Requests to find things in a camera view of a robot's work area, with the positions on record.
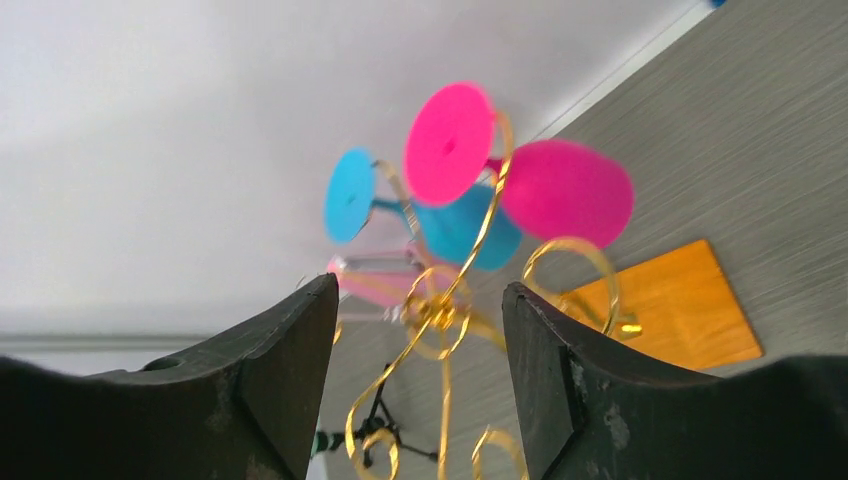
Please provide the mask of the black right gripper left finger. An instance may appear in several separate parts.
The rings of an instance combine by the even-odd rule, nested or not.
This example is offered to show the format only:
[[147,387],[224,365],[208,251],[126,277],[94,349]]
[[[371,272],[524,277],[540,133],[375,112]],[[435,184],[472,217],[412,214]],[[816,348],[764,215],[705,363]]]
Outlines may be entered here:
[[302,479],[336,328],[331,274],[139,371],[1,361],[5,479]]

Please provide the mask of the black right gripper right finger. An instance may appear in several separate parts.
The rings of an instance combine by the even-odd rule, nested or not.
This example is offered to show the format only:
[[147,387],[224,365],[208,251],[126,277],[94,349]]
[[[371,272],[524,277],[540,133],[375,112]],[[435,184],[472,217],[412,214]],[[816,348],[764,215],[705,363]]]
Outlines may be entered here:
[[533,479],[843,479],[847,360],[720,378],[657,360],[510,284],[502,319]]

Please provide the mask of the pink wine glass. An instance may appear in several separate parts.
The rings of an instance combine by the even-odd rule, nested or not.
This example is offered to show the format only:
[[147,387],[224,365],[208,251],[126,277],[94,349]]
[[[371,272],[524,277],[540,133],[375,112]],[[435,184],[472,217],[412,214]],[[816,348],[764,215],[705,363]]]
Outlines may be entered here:
[[598,151],[546,139],[491,156],[499,115],[486,92],[449,84],[417,114],[403,157],[413,195],[445,206],[466,193],[484,169],[506,178],[500,207],[520,230],[541,240],[573,236],[599,248],[628,225],[635,203],[627,171]]

